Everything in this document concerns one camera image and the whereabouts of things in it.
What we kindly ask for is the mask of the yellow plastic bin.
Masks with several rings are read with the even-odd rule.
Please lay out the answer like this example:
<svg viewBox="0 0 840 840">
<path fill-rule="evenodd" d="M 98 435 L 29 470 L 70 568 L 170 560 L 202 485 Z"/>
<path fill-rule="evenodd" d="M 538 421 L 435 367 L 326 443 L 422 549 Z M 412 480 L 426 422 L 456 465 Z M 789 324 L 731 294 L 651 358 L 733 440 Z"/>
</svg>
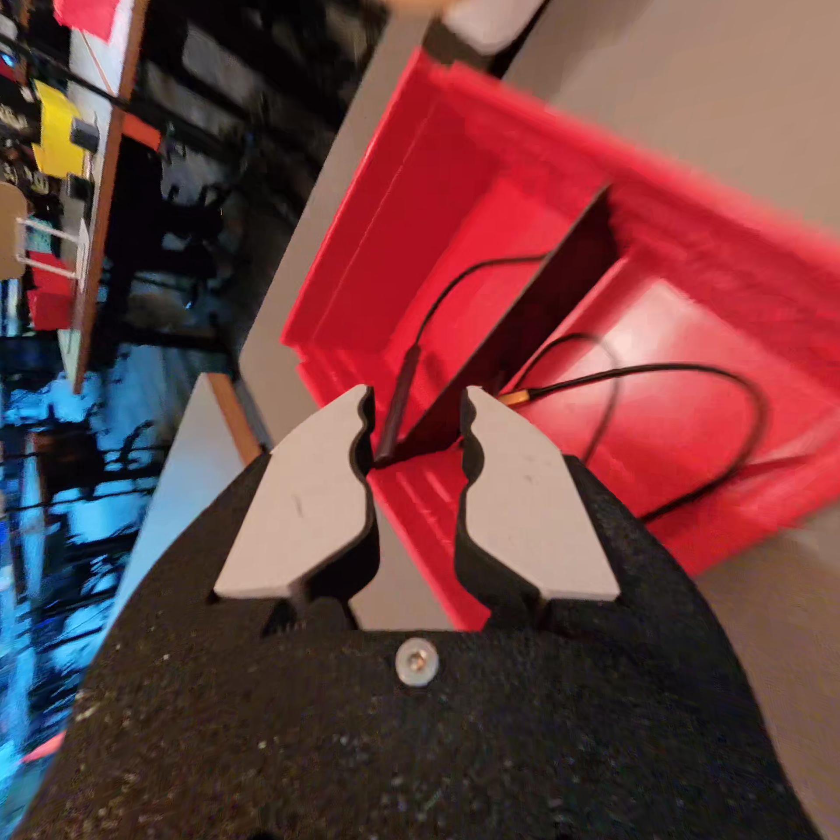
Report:
<svg viewBox="0 0 840 840">
<path fill-rule="evenodd" d="M 83 176 L 86 152 L 70 140 L 74 119 L 81 115 L 67 96 L 40 80 L 34 82 L 40 114 L 40 142 L 32 143 L 38 169 L 47 176 L 65 179 Z"/>
</svg>

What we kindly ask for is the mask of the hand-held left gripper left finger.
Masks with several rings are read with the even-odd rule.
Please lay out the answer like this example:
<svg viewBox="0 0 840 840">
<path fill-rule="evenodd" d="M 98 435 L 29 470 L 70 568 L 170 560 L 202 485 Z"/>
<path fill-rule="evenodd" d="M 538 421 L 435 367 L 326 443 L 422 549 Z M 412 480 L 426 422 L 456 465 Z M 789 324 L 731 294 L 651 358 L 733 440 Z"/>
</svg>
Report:
<svg viewBox="0 0 840 840">
<path fill-rule="evenodd" d="M 348 607 L 381 561 L 373 466 L 375 394 L 355 385 L 269 454 L 213 593 L 228 600 Z"/>
</svg>

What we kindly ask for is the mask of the black bin divider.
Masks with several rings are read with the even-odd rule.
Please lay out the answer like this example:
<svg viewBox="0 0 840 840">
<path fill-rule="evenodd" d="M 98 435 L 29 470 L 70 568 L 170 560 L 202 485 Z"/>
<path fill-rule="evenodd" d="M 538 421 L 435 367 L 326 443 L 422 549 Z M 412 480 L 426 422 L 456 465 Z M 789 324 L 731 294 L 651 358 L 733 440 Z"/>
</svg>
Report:
<svg viewBox="0 0 840 840">
<path fill-rule="evenodd" d="M 469 385 L 494 392 L 510 381 L 563 320 L 582 303 L 620 256 L 611 223 L 607 184 L 594 194 L 561 241 L 544 255 L 482 260 L 464 269 L 438 295 L 406 349 L 387 415 L 374 452 L 374 465 L 384 468 L 452 445 L 459 435 L 461 394 Z M 401 435 L 413 394 L 413 381 L 424 357 L 423 334 L 437 310 L 457 285 L 482 270 L 539 263 L 486 336 L 454 375 L 444 380 L 435 399 Z"/>
</svg>

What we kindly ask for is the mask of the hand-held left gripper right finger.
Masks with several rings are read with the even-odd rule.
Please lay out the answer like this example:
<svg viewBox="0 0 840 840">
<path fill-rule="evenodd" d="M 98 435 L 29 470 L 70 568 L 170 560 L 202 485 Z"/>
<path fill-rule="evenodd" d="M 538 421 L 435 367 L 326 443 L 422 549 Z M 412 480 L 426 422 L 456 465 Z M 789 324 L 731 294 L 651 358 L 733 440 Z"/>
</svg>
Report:
<svg viewBox="0 0 840 840">
<path fill-rule="evenodd" d="M 488 623 L 540 624 L 556 602 L 614 603 L 616 574 L 556 445 L 476 385 L 460 431 L 455 574 Z"/>
</svg>

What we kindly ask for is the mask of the long white desk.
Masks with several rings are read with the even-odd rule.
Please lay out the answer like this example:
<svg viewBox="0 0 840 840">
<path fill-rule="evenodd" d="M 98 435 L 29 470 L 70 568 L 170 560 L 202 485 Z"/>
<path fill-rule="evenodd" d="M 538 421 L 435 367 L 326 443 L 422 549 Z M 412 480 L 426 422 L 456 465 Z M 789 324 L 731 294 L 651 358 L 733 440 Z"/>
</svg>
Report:
<svg viewBox="0 0 840 840">
<path fill-rule="evenodd" d="M 66 378 L 80 394 L 91 357 L 104 250 L 109 231 L 112 193 L 117 173 L 123 124 L 140 57 L 148 1 L 117 2 L 110 39 L 72 31 L 68 98 L 87 122 L 99 130 L 98 152 L 89 165 L 93 183 L 88 249 L 77 282 L 68 330 L 59 331 Z"/>
</svg>

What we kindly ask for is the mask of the red plastic bin with divider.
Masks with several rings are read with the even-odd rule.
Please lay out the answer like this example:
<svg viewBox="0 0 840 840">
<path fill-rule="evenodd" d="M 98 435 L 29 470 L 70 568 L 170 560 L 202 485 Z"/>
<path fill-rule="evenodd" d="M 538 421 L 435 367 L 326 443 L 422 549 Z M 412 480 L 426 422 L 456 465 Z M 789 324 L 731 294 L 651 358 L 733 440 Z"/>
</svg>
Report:
<svg viewBox="0 0 840 840">
<path fill-rule="evenodd" d="M 416 53 L 322 242 L 281 344 L 317 404 L 374 387 L 376 434 L 427 311 L 482 260 L 544 255 L 610 193 L 619 258 L 532 355 L 521 387 L 616 365 L 705 364 L 760 390 L 760 441 L 734 477 L 648 526 L 691 575 L 838 498 L 838 245 L 769 222 L 605 133 L 465 66 Z M 401 435 L 536 273 L 484 269 L 423 333 Z M 516 388 L 510 381 L 498 389 Z M 487 610 L 457 582 L 465 479 L 455 442 L 378 469 L 374 495 L 457 629 Z"/>
</svg>

